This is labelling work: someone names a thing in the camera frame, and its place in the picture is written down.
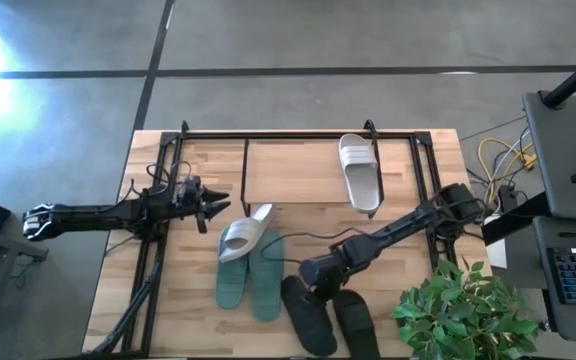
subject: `wooden table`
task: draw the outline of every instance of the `wooden table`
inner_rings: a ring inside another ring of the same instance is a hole
[[[457,132],[430,130],[442,185],[468,183]],[[146,165],[155,162],[160,131],[135,133],[126,166],[122,195],[131,178],[137,189],[150,186]],[[272,322],[257,322],[251,310],[251,294],[234,310],[215,305],[217,239],[232,221],[244,217],[239,203],[242,182],[244,140],[184,140],[182,160],[192,165],[192,173],[214,190],[231,194],[233,204],[199,234],[194,219],[171,222],[153,329],[151,356],[159,357],[292,357],[307,356],[282,309]],[[309,231],[329,234],[348,226],[374,231],[410,212],[419,204],[410,145],[402,140],[379,140],[385,200],[372,220],[348,205],[335,140],[250,140],[246,177],[246,200],[253,204],[279,205],[270,225],[281,233]],[[430,175],[422,153],[428,189]],[[187,174],[183,166],[179,179]],[[113,231],[108,246],[130,234]],[[286,257],[305,259],[321,255],[333,240],[286,239]],[[138,241],[115,249],[104,260],[83,349],[99,344],[116,324],[130,299]],[[458,257],[469,263],[485,261],[490,272],[484,243],[464,236],[456,243]],[[403,290],[418,286],[430,275],[426,239],[419,233],[382,252],[364,272],[353,276],[346,288],[358,291],[366,300],[376,327],[383,357],[403,357],[412,350],[398,339],[398,328],[390,318]],[[286,263],[284,274],[296,274],[295,264]],[[332,306],[331,319],[335,322]],[[138,317],[135,344],[141,339]],[[335,324],[338,351],[334,357],[347,357],[348,350]]]

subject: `black sandal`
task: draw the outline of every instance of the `black sandal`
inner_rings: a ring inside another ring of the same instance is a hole
[[[332,299],[337,322],[352,360],[381,359],[375,325],[364,299],[352,290],[341,290]]]
[[[330,356],[337,351],[337,340],[326,304],[317,299],[296,276],[281,282],[281,298],[286,305],[301,346],[315,356]]]

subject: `white paper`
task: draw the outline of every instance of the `white paper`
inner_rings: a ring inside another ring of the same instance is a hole
[[[499,218],[499,215],[491,215],[484,219],[484,225]],[[500,239],[497,242],[486,246],[490,266],[507,269],[508,260],[506,259],[506,239]]]

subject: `gray floor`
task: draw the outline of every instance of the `gray floor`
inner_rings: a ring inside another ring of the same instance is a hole
[[[0,71],[144,70],[164,0],[0,0]],[[178,0],[161,69],[576,64],[576,0]],[[460,137],[522,115],[521,95],[568,74],[158,79],[146,129],[456,128]],[[144,86],[133,79],[0,80],[0,204],[110,203],[117,195]],[[462,143],[482,173],[479,141],[514,142],[517,121]],[[485,158],[500,149],[489,149]],[[517,176],[529,195],[538,170]],[[106,234],[41,245],[46,263],[11,288],[0,313],[0,359],[81,348]],[[539,293],[527,292],[543,317]],[[539,354],[576,359],[557,334]]]

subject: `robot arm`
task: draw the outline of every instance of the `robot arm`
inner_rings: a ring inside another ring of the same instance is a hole
[[[23,235],[31,241],[52,239],[69,231],[128,230],[145,239],[157,225],[174,218],[194,215],[199,232],[206,232],[206,220],[230,205],[228,197],[206,189],[198,176],[189,177],[171,201],[164,185],[144,190],[139,198],[107,206],[66,206],[42,204],[23,214]]]
[[[484,211],[479,201],[463,184],[444,187],[433,199],[382,229],[370,235],[353,235],[333,244],[329,254],[303,261],[299,267],[301,277],[307,286],[315,287],[315,296],[325,302],[351,275],[368,268],[383,249],[421,230],[452,244],[463,233],[463,227]]]

